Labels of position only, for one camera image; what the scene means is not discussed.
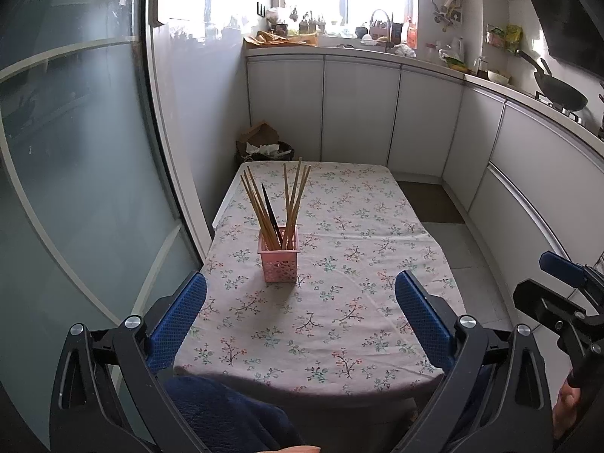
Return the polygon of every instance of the stove burner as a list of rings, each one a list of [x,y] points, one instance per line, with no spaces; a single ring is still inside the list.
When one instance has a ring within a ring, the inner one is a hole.
[[[583,119],[581,117],[579,117],[574,112],[571,112],[570,110],[565,109],[563,106],[561,106],[559,104],[555,104],[554,102],[549,100],[545,95],[543,95],[541,92],[539,92],[539,91],[535,92],[535,99],[537,99],[539,102],[543,102],[548,107],[551,107],[552,109],[557,110],[560,114],[564,114],[566,117],[568,117],[569,119],[572,119],[574,122],[576,122],[580,126],[583,125]]]

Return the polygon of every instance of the black wok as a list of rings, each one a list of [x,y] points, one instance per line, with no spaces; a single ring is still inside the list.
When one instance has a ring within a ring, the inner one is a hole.
[[[535,72],[535,80],[537,81],[537,85],[543,92],[543,95],[545,95],[549,100],[570,111],[581,110],[585,107],[585,105],[587,105],[587,97],[585,95],[579,92],[579,90],[570,86],[568,83],[564,83],[564,81],[552,77],[552,72],[549,68],[547,68],[547,70],[550,72],[550,74],[546,75],[544,69],[539,66],[531,56],[520,49],[516,51],[516,56],[527,60],[535,67],[537,70]]]

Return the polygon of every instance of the black range hood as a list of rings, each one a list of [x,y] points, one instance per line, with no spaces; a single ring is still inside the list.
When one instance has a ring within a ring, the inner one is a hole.
[[[604,77],[604,0],[531,0],[549,54]]]

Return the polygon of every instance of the blue textured pad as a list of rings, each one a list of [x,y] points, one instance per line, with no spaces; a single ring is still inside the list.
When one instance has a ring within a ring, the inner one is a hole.
[[[544,252],[539,258],[541,270],[551,274],[556,279],[568,284],[570,287],[578,288],[585,284],[587,278],[583,273],[583,267],[573,264],[570,260],[560,257],[553,252]]]
[[[432,366],[448,373],[455,364],[454,338],[418,286],[419,282],[411,273],[401,272],[394,285],[396,301]]]
[[[186,333],[205,302],[206,284],[195,274],[149,337],[147,366],[155,374],[172,364]]]

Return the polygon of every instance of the pan handle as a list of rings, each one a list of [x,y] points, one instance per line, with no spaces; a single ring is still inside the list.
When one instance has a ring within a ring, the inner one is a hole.
[[[538,74],[545,75],[544,69],[541,66],[539,66],[537,64],[537,62],[534,59],[532,59],[531,56],[529,56],[528,54],[526,54],[523,50],[521,50],[521,49],[517,50],[516,51],[516,56],[519,56],[520,58],[527,60],[531,65],[533,65],[535,67],[535,69],[537,70]]]
[[[546,60],[544,60],[543,58],[541,59],[541,62],[543,63],[543,66],[545,66],[545,70],[547,71],[548,75],[552,75],[552,70],[550,70],[550,67],[548,66]]]

